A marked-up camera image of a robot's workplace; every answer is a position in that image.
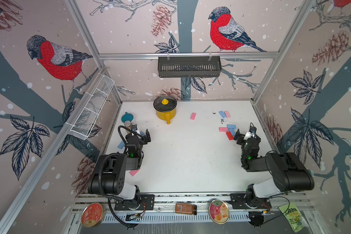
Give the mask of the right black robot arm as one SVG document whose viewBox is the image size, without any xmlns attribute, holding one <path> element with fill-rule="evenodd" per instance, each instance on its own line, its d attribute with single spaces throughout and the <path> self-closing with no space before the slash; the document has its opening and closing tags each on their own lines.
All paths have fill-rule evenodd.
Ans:
<svg viewBox="0 0 351 234">
<path fill-rule="evenodd" d="M 251 123 L 246 134 L 237 130 L 233 135 L 236 144 L 241 146 L 241 166 L 250 173 L 269 172 L 271 177 L 250 184 L 245 192 L 231 194 L 233 208 L 269 209 L 270 198 L 288 192 L 313 190 L 314 179 L 296 154 L 269 151 L 265 156 L 258 155 L 261 138 L 256 131 L 257 128 Z"/>
</svg>

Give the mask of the red block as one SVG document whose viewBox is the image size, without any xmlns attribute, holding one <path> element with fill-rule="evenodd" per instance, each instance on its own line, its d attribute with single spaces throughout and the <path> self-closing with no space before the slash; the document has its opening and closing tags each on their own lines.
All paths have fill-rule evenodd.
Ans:
<svg viewBox="0 0 351 234">
<path fill-rule="evenodd" d="M 228 137 L 229 140 L 233 140 L 234 137 L 230 132 L 226 132 L 226 136 Z"/>
</svg>

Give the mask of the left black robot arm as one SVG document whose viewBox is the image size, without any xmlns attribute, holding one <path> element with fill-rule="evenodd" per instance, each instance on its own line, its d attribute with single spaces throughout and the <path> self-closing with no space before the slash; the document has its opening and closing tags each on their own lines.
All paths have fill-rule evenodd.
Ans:
<svg viewBox="0 0 351 234">
<path fill-rule="evenodd" d="M 143 146 L 151 142 L 150 132 L 146 130 L 142 135 L 121 125 L 118 133 L 124 151 L 99 156 L 87 183 L 88 193 L 115 200 L 118 211 L 145 210 L 146 205 L 151 205 L 153 196 L 141 195 L 137 185 L 125 181 L 125 175 L 127 171 L 141 168 Z"/>
</svg>

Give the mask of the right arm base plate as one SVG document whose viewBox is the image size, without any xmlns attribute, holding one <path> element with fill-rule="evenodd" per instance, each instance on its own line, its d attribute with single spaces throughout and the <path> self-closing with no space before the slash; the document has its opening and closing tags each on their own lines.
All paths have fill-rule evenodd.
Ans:
<svg viewBox="0 0 351 234">
<path fill-rule="evenodd" d="M 255 196 L 247 198 L 245 193 L 230 194 L 229 202 L 236 210 L 259 209 L 270 210 L 272 208 L 269 199 L 260 199 Z"/>
</svg>

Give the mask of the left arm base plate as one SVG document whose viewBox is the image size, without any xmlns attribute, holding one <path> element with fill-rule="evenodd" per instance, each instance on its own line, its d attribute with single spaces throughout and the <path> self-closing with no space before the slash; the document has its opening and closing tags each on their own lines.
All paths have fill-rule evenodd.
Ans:
<svg viewBox="0 0 351 234">
<path fill-rule="evenodd" d="M 154 208 L 155 195 L 140 194 L 132 200 L 116 201 L 115 211 L 151 211 Z"/>
</svg>

